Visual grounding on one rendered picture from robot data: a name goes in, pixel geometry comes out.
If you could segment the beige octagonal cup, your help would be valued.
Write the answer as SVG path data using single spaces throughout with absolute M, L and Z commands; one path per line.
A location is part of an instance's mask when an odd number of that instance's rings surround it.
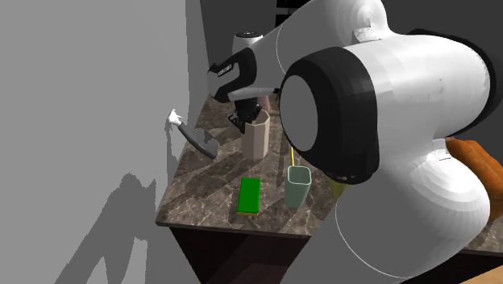
M 252 123 L 245 123 L 245 133 L 241 138 L 241 150 L 246 159 L 256 161 L 267 155 L 269 132 L 270 116 L 265 110 L 261 110 Z

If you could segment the pale green square cup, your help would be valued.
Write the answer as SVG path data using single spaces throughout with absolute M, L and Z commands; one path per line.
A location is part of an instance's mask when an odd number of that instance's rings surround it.
M 299 208 L 310 191 L 312 178 L 308 167 L 291 165 L 285 178 L 285 205 Z

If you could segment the olive yellow pointed object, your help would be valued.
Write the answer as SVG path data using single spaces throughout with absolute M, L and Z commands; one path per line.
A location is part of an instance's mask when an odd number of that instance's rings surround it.
M 335 180 L 330 179 L 329 187 L 333 199 L 337 202 L 345 189 L 349 187 L 347 177 L 338 177 Z

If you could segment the green sponge yellow base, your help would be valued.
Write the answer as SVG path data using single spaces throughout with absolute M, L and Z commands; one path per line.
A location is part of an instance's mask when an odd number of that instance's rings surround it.
M 239 215 L 258 215 L 260 210 L 261 180 L 243 177 L 240 182 L 237 213 Z

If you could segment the orange brown bread loaf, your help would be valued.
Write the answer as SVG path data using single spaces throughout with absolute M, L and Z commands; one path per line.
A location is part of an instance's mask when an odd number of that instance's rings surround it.
M 446 138 L 448 152 L 466 165 L 482 182 L 490 201 L 490 222 L 503 215 L 503 165 L 475 140 Z

